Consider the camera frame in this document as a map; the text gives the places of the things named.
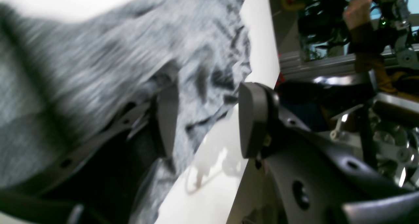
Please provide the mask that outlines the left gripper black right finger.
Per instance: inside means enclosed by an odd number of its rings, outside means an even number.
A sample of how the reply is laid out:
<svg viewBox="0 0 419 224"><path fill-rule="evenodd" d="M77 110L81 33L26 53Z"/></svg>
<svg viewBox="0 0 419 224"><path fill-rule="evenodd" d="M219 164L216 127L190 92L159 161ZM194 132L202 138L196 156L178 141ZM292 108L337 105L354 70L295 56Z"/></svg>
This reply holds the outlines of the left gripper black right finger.
<svg viewBox="0 0 419 224"><path fill-rule="evenodd" d="M242 156L261 159L289 224L417 224L418 192L398 187L281 109L269 87L239 86Z"/></svg>

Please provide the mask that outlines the person's hand in background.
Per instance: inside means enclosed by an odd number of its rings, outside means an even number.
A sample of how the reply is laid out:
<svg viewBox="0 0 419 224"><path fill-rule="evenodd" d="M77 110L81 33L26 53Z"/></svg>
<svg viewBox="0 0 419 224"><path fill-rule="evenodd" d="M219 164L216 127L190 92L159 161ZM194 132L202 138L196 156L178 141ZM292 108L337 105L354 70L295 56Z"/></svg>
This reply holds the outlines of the person's hand in background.
<svg viewBox="0 0 419 224"><path fill-rule="evenodd" d="M349 30L371 22L372 2L373 0L350 0L343 13L344 22Z"/></svg>

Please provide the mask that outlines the person's dark sleeved forearm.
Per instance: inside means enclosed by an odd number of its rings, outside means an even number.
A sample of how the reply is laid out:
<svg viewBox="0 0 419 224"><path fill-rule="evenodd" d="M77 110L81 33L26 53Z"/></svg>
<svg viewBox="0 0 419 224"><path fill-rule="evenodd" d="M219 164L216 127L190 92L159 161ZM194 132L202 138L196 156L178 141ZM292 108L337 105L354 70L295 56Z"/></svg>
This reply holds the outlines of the person's dark sleeved forearm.
<svg viewBox="0 0 419 224"><path fill-rule="evenodd" d="M388 94L396 94L397 89L393 86L386 72L383 46L377 43L376 35L370 23L362 24L350 30L351 42L348 48L349 54L355 55L354 68L356 73L374 71L380 91Z"/></svg>

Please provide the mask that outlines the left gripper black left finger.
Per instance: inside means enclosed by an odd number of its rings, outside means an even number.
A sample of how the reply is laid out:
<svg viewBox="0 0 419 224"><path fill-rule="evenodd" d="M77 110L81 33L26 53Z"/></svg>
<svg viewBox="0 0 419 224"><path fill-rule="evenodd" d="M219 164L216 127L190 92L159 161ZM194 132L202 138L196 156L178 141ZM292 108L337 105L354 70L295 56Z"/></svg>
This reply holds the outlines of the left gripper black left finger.
<svg viewBox="0 0 419 224"><path fill-rule="evenodd" d="M173 154L178 87L129 103L107 130L15 186L1 212L39 224L127 224L162 159Z"/></svg>

